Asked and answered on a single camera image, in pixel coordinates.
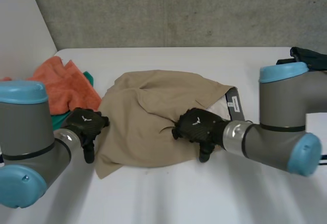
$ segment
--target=orange towel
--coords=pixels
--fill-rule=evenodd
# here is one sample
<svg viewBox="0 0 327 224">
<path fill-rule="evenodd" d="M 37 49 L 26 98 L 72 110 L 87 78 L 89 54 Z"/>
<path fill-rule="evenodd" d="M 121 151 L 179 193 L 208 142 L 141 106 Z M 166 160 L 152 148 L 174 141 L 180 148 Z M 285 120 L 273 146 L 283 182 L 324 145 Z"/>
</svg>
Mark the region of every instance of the orange towel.
<svg viewBox="0 0 327 224">
<path fill-rule="evenodd" d="M 83 73 L 70 60 L 65 66 L 54 56 L 34 72 L 28 80 L 45 84 L 51 115 L 60 115 L 76 107 L 98 110 L 101 98 Z"/>
</svg>

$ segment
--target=green cloth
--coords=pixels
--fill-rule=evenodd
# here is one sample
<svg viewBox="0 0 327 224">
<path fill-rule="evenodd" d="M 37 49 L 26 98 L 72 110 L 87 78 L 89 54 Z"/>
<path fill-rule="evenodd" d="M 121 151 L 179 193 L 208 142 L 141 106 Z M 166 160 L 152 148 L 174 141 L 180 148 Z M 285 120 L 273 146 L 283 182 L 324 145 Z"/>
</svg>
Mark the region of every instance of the green cloth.
<svg viewBox="0 0 327 224">
<path fill-rule="evenodd" d="M 83 75 L 86 77 L 86 79 L 90 82 L 90 84 L 93 86 L 94 84 L 94 79 L 93 76 L 89 72 L 84 72 Z M 53 130 L 59 129 L 62 122 L 68 117 L 68 115 L 71 113 L 71 111 L 68 111 L 64 114 L 61 115 L 52 115 L 51 120 L 52 120 L 52 128 Z"/>
</svg>

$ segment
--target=light blue joint cap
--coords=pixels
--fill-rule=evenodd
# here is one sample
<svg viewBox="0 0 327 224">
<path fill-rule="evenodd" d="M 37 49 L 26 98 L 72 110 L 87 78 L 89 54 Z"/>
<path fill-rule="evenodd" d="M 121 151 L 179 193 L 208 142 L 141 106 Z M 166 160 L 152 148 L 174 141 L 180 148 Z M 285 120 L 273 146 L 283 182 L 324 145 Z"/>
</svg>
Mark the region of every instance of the light blue joint cap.
<svg viewBox="0 0 327 224">
<path fill-rule="evenodd" d="M 0 102 L 10 104 L 38 104 L 48 100 L 45 86 L 36 81 L 0 82 Z"/>
<path fill-rule="evenodd" d="M 262 67 L 260 69 L 259 82 L 276 82 L 291 77 L 296 77 L 308 72 L 309 68 L 304 62 L 295 62 L 288 64 L 277 64 L 272 66 Z"/>
<path fill-rule="evenodd" d="M 35 170 L 22 165 L 0 168 L 0 204 L 9 208 L 26 208 L 41 198 L 47 185 Z"/>
<path fill-rule="evenodd" d="M 312 133 L 305 134 L 294 146 L 287 170 L 293 174 L 310 176 L 315 172 L 321 159 L 321 143 Z"/>
</svg>

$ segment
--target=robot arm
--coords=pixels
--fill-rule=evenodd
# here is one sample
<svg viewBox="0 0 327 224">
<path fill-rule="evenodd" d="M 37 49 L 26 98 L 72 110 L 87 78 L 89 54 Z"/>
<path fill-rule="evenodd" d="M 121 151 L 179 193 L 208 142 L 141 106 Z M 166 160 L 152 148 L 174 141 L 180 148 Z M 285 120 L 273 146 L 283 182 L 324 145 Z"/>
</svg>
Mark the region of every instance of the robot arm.
<svg viewBox="0 0 327 224">
<path fill-rule="evenodd" d="M 0 204 L 9 208 L 34 204 L 79 148 L 92 163 L 93 140 L 109 125 L 100 112 L 76 108 L 53 132 L 45 87 L 34 81 L 2 82 L 0 111 Z"/>
<path fill-rule="evenodd" d="M 294 59 L 260 70 L 260 124 L 223 121 L 207 111 L 192 109 L 176 123 L 174 138 L 199 142 L 202 162 L 220 145 L 228 152 L 290 173 L 314 173 L 322 150 L 319 138 L 306 132 L 306 114 L 327 112 L 327 74 L 322 71 L 327 69 L 323 66 L 327 55 L 299 48 L 292 48 L 291 55 Z M 197 117 L 201 124 L 193 125 Z"/>
</svg>

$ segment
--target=white wall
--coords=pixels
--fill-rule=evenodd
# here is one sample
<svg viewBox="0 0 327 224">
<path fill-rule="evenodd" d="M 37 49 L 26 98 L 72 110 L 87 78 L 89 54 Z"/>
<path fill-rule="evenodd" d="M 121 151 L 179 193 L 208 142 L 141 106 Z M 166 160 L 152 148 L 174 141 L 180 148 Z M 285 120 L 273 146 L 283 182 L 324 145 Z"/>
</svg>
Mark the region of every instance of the white wall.
<svg viewBox="0 0 327 224">
<path fill-rule="evenodd" d="M 57 52 L 35 0 L 0 0 L 0 78 L 26 78 Z"/>
</svg>

